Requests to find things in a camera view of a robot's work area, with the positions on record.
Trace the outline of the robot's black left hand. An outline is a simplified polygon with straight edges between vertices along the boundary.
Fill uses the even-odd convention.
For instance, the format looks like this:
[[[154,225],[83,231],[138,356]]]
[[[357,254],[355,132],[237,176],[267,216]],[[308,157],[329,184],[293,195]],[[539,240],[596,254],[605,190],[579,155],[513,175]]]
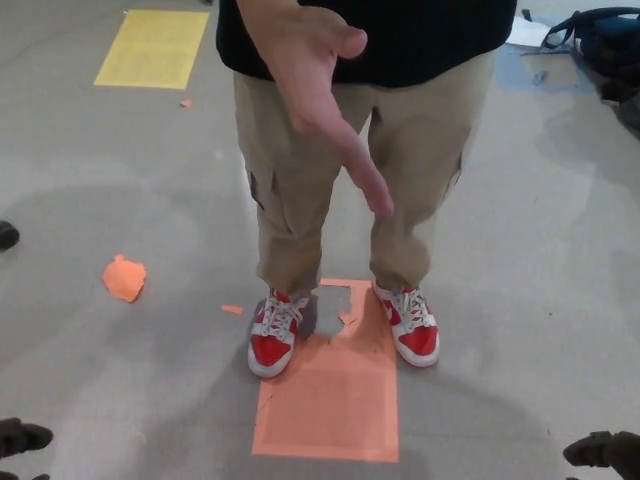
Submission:
[[[1,458],[46,448],[54,433],[47,427],[25,423],[17,417],[1,420]]]

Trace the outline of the person's bare right hand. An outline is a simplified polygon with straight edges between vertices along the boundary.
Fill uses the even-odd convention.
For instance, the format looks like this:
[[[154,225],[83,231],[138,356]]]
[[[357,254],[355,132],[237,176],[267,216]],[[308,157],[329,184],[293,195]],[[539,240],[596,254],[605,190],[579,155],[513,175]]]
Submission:
[[[294,128],[326,147],[362,191],[373,213],[392,214],[387,184],[332,93],[337,60],[361,55],[367,34],[331,10],[296,1],[239,1],[237,5]]]

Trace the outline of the robot's black right hand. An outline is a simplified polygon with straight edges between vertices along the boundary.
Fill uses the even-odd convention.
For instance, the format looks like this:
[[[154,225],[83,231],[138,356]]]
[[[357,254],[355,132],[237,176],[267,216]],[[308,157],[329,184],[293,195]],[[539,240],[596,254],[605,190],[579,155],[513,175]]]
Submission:
[[[613,468],[622,479],[639,479],[639,435],[620,431],[591,432],[563,451],[574,467]]]

